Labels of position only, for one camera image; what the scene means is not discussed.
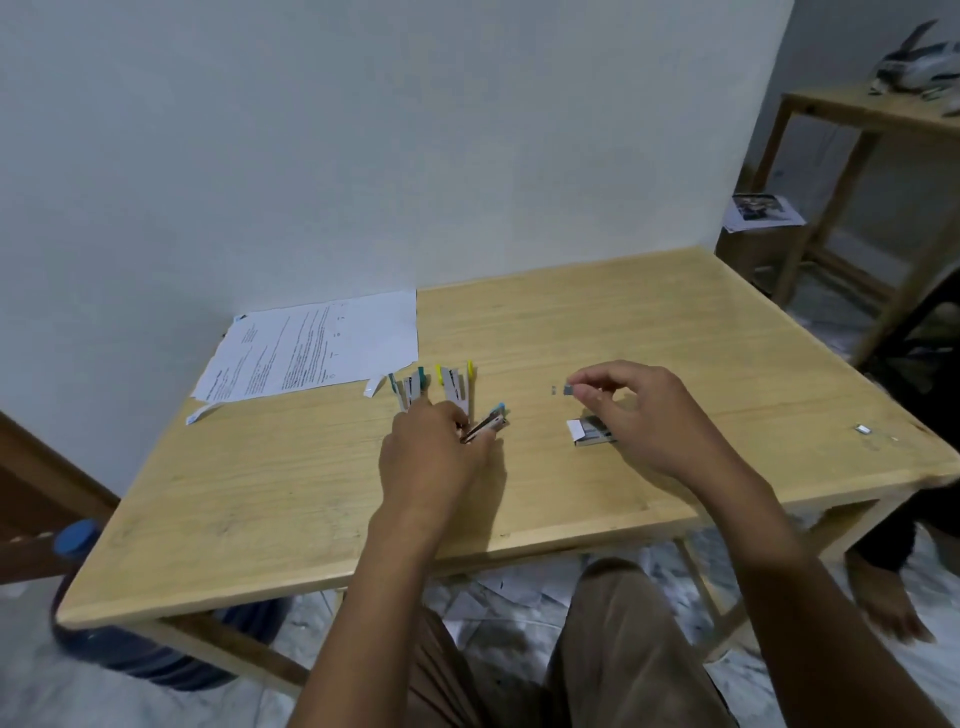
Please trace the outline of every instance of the bare foot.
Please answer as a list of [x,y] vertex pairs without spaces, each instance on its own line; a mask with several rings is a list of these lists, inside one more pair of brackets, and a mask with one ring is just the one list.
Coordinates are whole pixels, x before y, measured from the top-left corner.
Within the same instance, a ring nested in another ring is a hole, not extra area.
[[944,569],[960,576],[960,539],[944,533],[929,523],[924,523],[926,532],[930,534],[933,543],[937,545],[937,555]]
[[880,632],[904,644],[912,644],[914,640],[936,642],[917,616],[898,573],[878,569],[858,553],[848,551],[847,577],[853,600]]

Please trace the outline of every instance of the wooden desk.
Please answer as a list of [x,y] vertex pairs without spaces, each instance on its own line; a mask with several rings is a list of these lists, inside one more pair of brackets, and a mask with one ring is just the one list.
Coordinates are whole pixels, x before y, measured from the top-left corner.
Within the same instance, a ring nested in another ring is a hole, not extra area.
[[789,303],[800,264],[806,258],[881,301],[883,306],[879,319],[857,347],[852,359],[853,366],[860,366],[867,360],[876,345],[913,309],[937,273],[949,262],[951,253],[960,242],[960,184],[954,190],[958,203],[948,222],[937,237],[924,247],[906,279],[896,288],[827,250],[827,239],[847,208],[856,182],[883,134],[912,132],[960,142],[960,117],[944,117],[943,110],[943,99],[927,102],[917,96],[899,93],[871,96],[865,85],[785,93],[763,159],[751,183],[753,192],[761,192],[766,186],[783,133],[795,113],[861,130],[823,214],[816,224],[808,226],[806,234],[797,239],[787,255],[773,295],[777,305]]
[[[551,386],[605,359],[679,374],[788,508],[856,504],[817,531],[817,547],[833,555],[919,482],[960,474],[948,445],[699,248],[423,290],[418,317],[422,363],[471,357],[478,411],[500,400],[510,408],[502,457],[469,493],[438,571],[675,538],[707,522],[684,489],[634,472],[613,447],[573,447],[564,421],[580,405]],[[390,392],[368,400],[363,386],[228,404],[189,427],[183,418],[196,403],[185,402],[67,593],[60,622],[124,624],[296,693],[300,666],[210,618],[169,618],[349,582],[396,413]],[[860,423],[874,434],[854,431]],[[734,608],[707,651],[745,620]]]

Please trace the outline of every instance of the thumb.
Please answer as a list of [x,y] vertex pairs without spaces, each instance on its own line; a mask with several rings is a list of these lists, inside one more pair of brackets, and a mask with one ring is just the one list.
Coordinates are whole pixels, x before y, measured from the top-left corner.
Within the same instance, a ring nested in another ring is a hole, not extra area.
[[482,468],[490,459],[494,442],[496,442],[496,432],[485,429],[465,445],[467,458],[475,470]]
[[596,389],[589,384],[574,384],[573,396],[590,412],[603,420],[603,424],[610,428],[613,434],[623,424],[626,413],[619,404],[613,401],[613,394],[602,389]]

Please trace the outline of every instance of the white wall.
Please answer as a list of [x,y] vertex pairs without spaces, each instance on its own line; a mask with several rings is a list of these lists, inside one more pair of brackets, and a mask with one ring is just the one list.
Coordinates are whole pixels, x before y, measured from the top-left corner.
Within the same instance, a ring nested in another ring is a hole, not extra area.
[[123,493],[238,311],[715,240],[790,0],[0,8],[0,409]]
[[[924,44],[960,40],[956,0],[797,0],[750,143],[757,164],[780,95],[805,86],[866,81],[876,62],[911,30],[940,18]],[[769,188],[815,218],[856,140],[850,130],[795,118],[783,140]],[[945,222],[956,199],[960,145],[912,134],[881,140],[864,170],[832,247],[881,279],[896,282],[923,243]]]

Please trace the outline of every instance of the khaki trousers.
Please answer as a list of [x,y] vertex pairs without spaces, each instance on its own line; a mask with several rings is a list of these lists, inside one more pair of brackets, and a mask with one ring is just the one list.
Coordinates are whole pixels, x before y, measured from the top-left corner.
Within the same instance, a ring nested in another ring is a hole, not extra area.
[[[407,726],[494,726],[444,623],[423,611]],[[636,565],[604,559],[577,584],[547,669],[540,725],[712,728],[736,722],[657,586]]]

